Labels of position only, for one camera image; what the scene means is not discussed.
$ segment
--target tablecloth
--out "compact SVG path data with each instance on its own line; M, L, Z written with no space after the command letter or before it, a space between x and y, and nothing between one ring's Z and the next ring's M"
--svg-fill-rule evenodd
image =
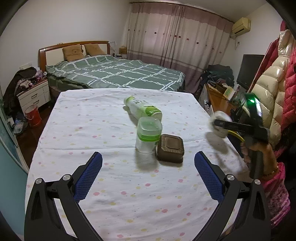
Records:
M137 120L123 99L135 96L163 112L163 133L180 136L182 165L158 162L135 150ZM228 139L211 133L208 114L188 93L147 89L87 89L62 92L30 167L26 205L35 179L46 182L72 174L98 151L103 167L79 205L105 240L191 241L218 202L212 200L194 166L203 151L225 174L246 179L247 167ZM66 231L75 236L59 200ZM238 212L239 202L228 222Z

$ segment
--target silver bolt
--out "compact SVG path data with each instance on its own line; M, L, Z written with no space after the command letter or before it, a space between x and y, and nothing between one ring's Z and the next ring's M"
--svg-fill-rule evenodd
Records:
M36 184L40 184L41 182L42 182L42 179L41 179L41 178L38 178L38 179L35 181Z
M64 181L68 181L70 179L70 175L69 174L66 174L65 176L63 176L63 180Z
M233 181L234 180L234 175L231 175L231 174L227 175L227 179L229 181Z
M260 180L258 180L258 179L255 179L254 180L254 183L257 184L257 185L260 185L261 184Z

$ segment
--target human hand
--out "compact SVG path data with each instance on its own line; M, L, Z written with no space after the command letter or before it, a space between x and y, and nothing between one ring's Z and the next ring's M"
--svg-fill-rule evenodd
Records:
M248 148L245 146L245 143L241 143L241 151L242 151L242 154L244 155L244 161L246 163L251 162L251 158L249 156L249 150L261 151L263 153L263 165L264 165L263 175L269 175L276 170L276 167L277 167L276 157L269 143L266 144L263 142L257 142L256 144Z

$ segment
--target pink sweater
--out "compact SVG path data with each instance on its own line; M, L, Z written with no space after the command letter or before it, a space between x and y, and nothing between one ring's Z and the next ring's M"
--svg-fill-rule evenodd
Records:
M270 212L271 227L275 227L290 211L288 191L284 185L285 165L279 163L279 172L269 181L261 180Z

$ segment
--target bracelet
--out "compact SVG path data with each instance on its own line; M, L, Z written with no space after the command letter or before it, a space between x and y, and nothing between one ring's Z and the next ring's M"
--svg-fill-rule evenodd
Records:
M271 172L271 173L269 173L269 174L267 174L267 175L263 175L263 177L268 177L268 176L274 174L278 169L279 169L279 165L277 164L277 165L276 165L276 169L275 169L273 172Z

